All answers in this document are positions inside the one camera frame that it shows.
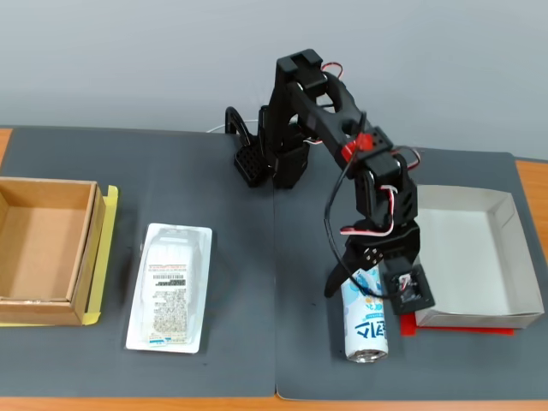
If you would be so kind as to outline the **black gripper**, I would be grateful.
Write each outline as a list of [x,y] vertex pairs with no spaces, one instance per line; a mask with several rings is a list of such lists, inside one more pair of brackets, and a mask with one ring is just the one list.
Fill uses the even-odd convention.
[[386,236],[359,235],[353,227],[341,229],[348,235],[342,263],[327,277],[324,296],[331,298],[358,269],[370,270],[384,263],[386,275],[411,272],[420,251],[420,227],[416,222],[396,226]]

